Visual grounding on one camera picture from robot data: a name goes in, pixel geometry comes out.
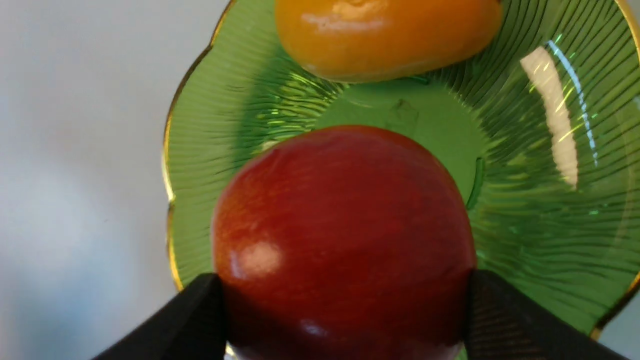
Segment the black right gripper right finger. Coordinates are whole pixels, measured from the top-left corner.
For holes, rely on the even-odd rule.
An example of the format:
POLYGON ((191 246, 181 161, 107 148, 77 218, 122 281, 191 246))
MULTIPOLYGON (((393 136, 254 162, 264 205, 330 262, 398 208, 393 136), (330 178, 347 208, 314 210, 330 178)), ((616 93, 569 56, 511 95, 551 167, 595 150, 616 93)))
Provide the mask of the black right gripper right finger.
POLYGON ((466 320, 469 360, 621 360, 498 274, 470 277, 466 320))

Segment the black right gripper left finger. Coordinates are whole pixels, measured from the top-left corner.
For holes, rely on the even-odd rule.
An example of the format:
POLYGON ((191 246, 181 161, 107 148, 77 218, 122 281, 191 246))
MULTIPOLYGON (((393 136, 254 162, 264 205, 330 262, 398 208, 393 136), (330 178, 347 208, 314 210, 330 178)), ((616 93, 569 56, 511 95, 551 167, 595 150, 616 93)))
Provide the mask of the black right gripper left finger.
POLYGON ((222 285, 197 276, 135 330, 96 360, 223 360, 227 337, 222 285))

